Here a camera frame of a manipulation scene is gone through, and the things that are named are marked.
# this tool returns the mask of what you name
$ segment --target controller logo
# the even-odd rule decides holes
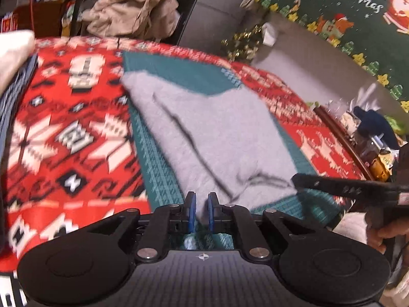
[[[201,259],[202,261],[206,261],[208,258],[210,258],[210,256],[208,256],[208,254],[200,254],[199,256],[196,256],[197,258]]]

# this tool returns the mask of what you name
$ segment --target white wall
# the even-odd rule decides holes
[[[269,21],[279,30],[277,42],[271,48],[262,46],[252,65],[281,77],[305,102],[323,104],[340,98],[349,102],[360,87],[367,88],[376,81],[351,57],[298,24],[273,13]],[[377,85],[371,99],[378,99],[383,113],[409,126],[409,114],[402,110],[400,102]]]

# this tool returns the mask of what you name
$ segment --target christmas pattern blanket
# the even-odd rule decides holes
[[[139,40],[50,38],[38,40],[37,48],[39,67],[10,128],[3,158],[9,228],[9,246],[0,257],[3,305],[26,304],[15,269],[29,249],[129,207],[153,210],[134,146],[129,99],[120,83],[123,50],[224,68],[231,79],[259,93],[317,173],[362,178],[330,130],[275,75]]]

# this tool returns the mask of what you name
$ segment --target gray fabric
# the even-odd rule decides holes
[[[265,104],[240,87],[220,95],[188,92],[146,71],[122,82],[174,170],[183,194],[197,195],[197,217],[216,192],[220,203],[255,208],[296,194],[297,172]]]

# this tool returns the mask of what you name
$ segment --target blue trigger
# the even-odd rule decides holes
[[[193,233],[195,231],[195,219],[196,219],[196,193],[193,195],[192,204],[189,210],[189,231]]]
[[[210,194],[207,197],[207,209],[209,210],[209,231],[213,232],[213,230],[214,230],[213,204],[211,203]]]

